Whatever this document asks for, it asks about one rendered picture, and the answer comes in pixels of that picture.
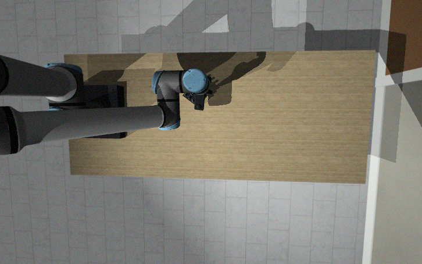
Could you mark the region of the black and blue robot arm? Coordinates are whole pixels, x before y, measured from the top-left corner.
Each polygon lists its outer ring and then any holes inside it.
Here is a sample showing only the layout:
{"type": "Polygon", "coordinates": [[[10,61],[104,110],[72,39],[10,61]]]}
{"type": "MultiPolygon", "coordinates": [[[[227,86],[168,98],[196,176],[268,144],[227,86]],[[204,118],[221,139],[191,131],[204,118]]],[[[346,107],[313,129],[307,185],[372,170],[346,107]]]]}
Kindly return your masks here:
{"type": "Polygon", "coordinates": [[[150,128],[177,129],[179,93],[195,93],[194,109],[203,110],[210,89],[201,69],[156,71],[152,90],[158,105],[104,108],[97,102],[85,102],[79,66],[48,63],[45,67],[0,55],[0,97],[46,97],[49,102],[46,111],[19,112],[0,106],[0,155],[46,142],[150,128]]]}

